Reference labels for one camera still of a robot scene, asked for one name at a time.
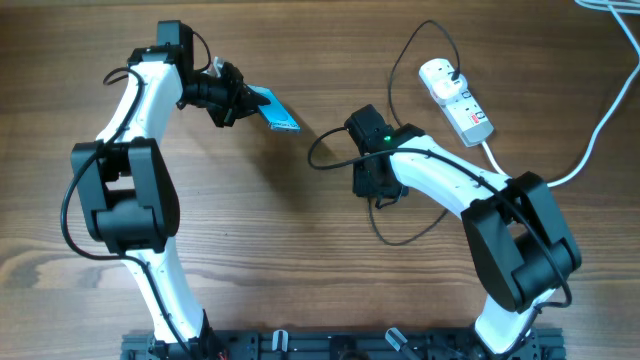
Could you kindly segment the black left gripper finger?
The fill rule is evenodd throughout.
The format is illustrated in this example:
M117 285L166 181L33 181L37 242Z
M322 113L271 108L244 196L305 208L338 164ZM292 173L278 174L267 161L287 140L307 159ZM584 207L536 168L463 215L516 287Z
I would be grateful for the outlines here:
M234 106L234 117L236 120L249 117L258 112L259 106L256 104L241 103Z
M254 91L249 85L244 85L244 104L246 107L259 107L270 105L270 100Z

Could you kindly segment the blue Galaxy S25 smartphone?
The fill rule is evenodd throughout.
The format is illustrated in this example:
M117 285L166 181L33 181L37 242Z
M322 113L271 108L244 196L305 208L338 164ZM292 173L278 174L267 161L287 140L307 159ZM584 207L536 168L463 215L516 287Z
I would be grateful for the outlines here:
M300 126L291 114L278 100L271 89L256 85L249 85L253 93L260 95L268 104L259 105L258 112L272 131L299 133Z

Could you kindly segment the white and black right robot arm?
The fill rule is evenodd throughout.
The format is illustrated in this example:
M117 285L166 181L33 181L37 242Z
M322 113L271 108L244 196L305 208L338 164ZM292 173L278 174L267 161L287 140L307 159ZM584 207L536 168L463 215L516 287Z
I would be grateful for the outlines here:
M487 300L471 344L429 342L425 351L509 359L531 348L548 358L553 349L537 339L533 324L543 309L572 304L568 278L582 264L549 185L532 172L512 178L473 165L412 124L393 128L373 105L352 113L342 128L359 152L348 162L352 191L370 210L415 189L462 222Z

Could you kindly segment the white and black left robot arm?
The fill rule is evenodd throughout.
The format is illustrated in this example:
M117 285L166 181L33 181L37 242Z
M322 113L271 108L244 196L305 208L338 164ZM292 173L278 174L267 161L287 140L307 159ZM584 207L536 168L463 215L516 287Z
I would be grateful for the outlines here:
M159 144L173 109L188 105L231 127L254 114L288 119L270 89L251 86L227 61L197 68L197 33L179 20L159 22L157 42L136 48L103 82L127 82L109 124L71 153L73 178L61 204L62 236L76 254L97 260L72 239L68 211L80 199L87 231L106 245L105 261L120 261L133 275L154 321L144 345L124 340L126 359L225 359L228 352L191 291L177 253L180 204Z

